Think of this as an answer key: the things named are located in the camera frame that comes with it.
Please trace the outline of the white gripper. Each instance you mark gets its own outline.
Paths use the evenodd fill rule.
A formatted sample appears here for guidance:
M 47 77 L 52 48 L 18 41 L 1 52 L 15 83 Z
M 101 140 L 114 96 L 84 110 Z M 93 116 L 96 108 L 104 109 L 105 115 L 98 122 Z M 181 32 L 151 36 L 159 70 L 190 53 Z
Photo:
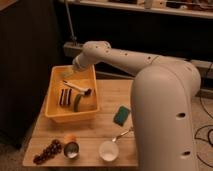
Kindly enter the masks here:
M 83 54 L 79 54 L 78 56 L 76 56 L 73 59 L 72 64 L 73 64 L 73 68 L 78 71 L 86 70 L 90 66 L 90 62 L 88 61 L 87 57 L 84 56 Z M 66 68 L 61 73 L 61 76 L 63 78 L 66 78 L 66 77 L 72 76 L 74 73 L 75 71 L 72 68 Z

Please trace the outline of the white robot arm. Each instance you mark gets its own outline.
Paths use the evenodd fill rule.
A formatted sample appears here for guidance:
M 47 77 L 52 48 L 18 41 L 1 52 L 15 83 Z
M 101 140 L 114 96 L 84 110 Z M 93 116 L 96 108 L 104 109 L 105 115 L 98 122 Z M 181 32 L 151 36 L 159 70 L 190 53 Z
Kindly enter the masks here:
M 88 41 L 73 59 L 83 71 L 104 62 L 134 76 L 131 112 L 139 171 L 199 171 L 193 138 L 191 99 L 201 76 L 190 62 L 156 54 L 114 49 Z

